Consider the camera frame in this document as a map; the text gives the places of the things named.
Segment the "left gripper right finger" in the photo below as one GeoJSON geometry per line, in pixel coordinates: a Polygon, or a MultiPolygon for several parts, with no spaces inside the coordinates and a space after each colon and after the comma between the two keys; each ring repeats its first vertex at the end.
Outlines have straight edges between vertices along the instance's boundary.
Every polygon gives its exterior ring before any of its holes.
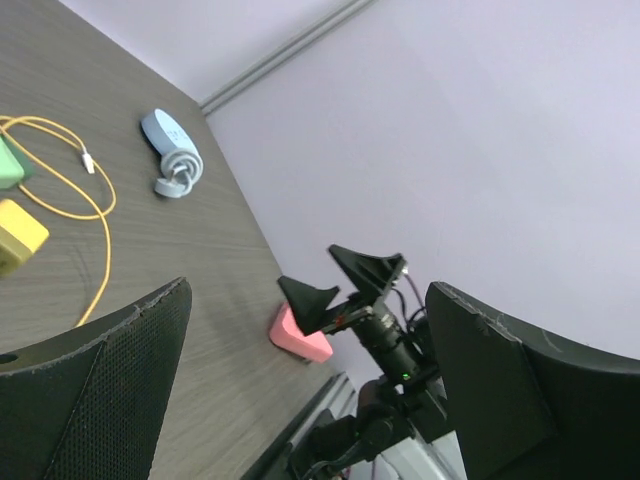
{"type": "Polygon", "coordinates": [[[509,316],[444,282],[426,293],[470,479],[636,479],[639,363],[509,316]]]}

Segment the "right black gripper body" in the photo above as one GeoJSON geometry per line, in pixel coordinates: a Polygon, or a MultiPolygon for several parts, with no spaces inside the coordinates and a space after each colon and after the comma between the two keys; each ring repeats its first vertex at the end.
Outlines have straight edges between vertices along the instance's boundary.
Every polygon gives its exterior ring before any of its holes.
{"type": "Polygon", "coordinates": [[[372,304],[355,292],[335,307],[329,307],[339,293],[338,287],[320,289],[321,331],[335,335],[352,330],[385,375],[420,375],[423,358],[396,315],[386,305],[386,297],[395,287],[386,288],[372,304]]]}

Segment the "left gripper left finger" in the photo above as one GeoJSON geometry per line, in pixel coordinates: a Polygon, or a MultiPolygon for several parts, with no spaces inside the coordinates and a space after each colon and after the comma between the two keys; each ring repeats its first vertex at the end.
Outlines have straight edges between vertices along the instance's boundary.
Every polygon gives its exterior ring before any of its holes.
{"type": "Polygon", "coordinates": [[[191,286],[177,278],[2,354],[2,478],[148,478],[191,307],[191,286]]]}

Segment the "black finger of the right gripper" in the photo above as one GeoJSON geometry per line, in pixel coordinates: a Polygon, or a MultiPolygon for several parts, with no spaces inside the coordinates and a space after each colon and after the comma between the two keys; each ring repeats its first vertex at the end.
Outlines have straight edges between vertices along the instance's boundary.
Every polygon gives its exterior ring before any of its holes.
{"type": "Polygon", "coordinates": [[[288,276],[277,280],[291,309],[296,325],[305,335],[327,328],[334,321],[335,313],[329,308],[340,292],[338,286],[319,289],[288,276]]]}
{"type": "Polygon", "coordinates": [[[397,253],[378,257],[333,244],[328,253],[356,288],[367,305],[385,298],[404,270],[404,257],[397,253]]]}

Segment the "pink triangular power socket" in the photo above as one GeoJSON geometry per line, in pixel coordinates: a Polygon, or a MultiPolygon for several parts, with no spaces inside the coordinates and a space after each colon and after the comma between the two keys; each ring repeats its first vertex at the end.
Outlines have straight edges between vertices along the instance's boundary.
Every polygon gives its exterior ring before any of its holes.
{"type": "Polygon", "coordinates": [[[308,362],[324,363],[333,356],[333,348],[322,332],[305,335],[299,329],[286,302],[269,330],[269,339],[275,346],[308,362]]]}

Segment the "light blue cable holder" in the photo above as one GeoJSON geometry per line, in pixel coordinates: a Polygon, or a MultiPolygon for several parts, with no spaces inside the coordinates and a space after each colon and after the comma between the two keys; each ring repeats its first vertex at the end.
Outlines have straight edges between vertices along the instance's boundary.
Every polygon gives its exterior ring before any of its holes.
{"type": "Polygon", "coordinates": [[[171,115],[158,108],[144,116],[140,126],[160,156],[161,176],[154,191],[170,199],[187,196],[204,172],[204,161],[191,137],[171,115]]]}

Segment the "green cube plug adapter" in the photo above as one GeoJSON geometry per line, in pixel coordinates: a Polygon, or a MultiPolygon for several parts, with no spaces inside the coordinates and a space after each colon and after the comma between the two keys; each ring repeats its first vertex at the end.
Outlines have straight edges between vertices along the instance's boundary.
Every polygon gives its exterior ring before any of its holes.
{"type": "Polygon", "coordinates": [[[27,181],[35,172],[32,161],[5,135],[1,136],[0,188],[9,190],[27,181]]]}

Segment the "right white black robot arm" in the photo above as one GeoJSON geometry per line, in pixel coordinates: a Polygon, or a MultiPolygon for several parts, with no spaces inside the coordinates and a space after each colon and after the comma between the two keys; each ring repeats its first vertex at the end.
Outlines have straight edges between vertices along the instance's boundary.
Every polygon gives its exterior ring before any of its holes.
{"type": "Polygon", "coordinates": [[[400,479],[465,479],[422,294],[413,314],[387,306],[408,275],[401,254],[378,257],[333,244],[329,254],[355,290],[336,304],[338,288],[319,289],[282,276],[280,289],[305,334],[350,330],[382,375],[365,383],[351,414],[328,412],[290,450],[293,479],[343,479],[347,469],[382,458],[400,479]]]}

